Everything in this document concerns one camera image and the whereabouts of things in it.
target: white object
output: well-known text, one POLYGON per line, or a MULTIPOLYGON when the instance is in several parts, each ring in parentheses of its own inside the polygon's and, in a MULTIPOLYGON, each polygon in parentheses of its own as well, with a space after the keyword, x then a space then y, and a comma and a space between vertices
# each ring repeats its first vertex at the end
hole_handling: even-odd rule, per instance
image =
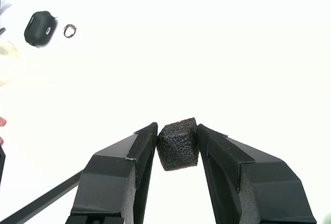
POLYGON ((16 47, 8 41, 0 41, 0 87, 11 78, 18 60, 16 47))
POLYGON ((0 0, 0 14, 11 6, 9 0, 0 0))

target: table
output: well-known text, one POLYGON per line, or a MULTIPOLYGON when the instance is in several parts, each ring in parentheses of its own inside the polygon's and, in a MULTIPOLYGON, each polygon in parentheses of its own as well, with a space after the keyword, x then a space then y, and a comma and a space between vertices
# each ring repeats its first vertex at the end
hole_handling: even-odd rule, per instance
MULTIPOLYGON (((139 128, 156 121, 161 130, 194 116, 286 161, 321 223, 331 198, 328 4, 14 0, 1 16, 20 62, 0 88, 0 115, 8 121, 0 219, 139 128), (41 10, 59 26, 50 44, 36 49, 23 32, 41 10), (67 24, 77 27, 72 39, 62 34, 67 24)), ((28 223, 65 223, 74 195, 28 223)), ((201 162, 167 173, 155 157, 145 223, 170 222, 215 223, 201 162)))

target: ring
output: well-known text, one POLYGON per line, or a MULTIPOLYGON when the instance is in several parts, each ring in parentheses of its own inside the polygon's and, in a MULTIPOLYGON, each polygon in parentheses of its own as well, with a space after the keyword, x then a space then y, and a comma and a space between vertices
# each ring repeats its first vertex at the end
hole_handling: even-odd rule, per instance
POLYGON ((70 39, 70 38, 72 38, 72 37, 76 34, 76 30, 77 30, 77 28, 76 28, 74 25, 72 25, 72 24, 68 24, 68 25, 66 25, 65 28, 64 28, 63 35, 64 35, 64 37, 70 39), (66 32, 67 32, 67 30, 68 30, 69 28, 71 28, 71 29, 73 30, 73 34, 67 36, 67 35, 66 35, 66 32))

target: white background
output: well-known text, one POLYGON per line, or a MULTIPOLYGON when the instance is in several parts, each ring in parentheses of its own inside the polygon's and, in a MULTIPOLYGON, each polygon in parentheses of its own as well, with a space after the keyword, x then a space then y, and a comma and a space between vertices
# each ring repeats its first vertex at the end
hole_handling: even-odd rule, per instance
MULTIPOLYGON (((13 0, 1 19, 21 58, 0 88, 8 124, 0 219, 81 170, 92 154, 158 122, 195 117, 283 160, 319 223, 331 212, 331 0, 13 0), (59 27, 43 49, 36 11, 59 27), (62 36, 76 25, 72 39, 62 36)), ((75 191, 29 224, 65 223, 75 191)), ((215 223, 202 163, 164 172, 148 223, 215 223)))

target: foam padding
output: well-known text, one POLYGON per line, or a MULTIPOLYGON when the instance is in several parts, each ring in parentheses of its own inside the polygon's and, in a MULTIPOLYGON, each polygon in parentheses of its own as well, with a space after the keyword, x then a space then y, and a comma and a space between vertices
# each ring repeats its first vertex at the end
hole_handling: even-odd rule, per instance
POLYGON ((166 125, 157 139, 157 151, 165 171, 198 165, 195 118, 166 125))

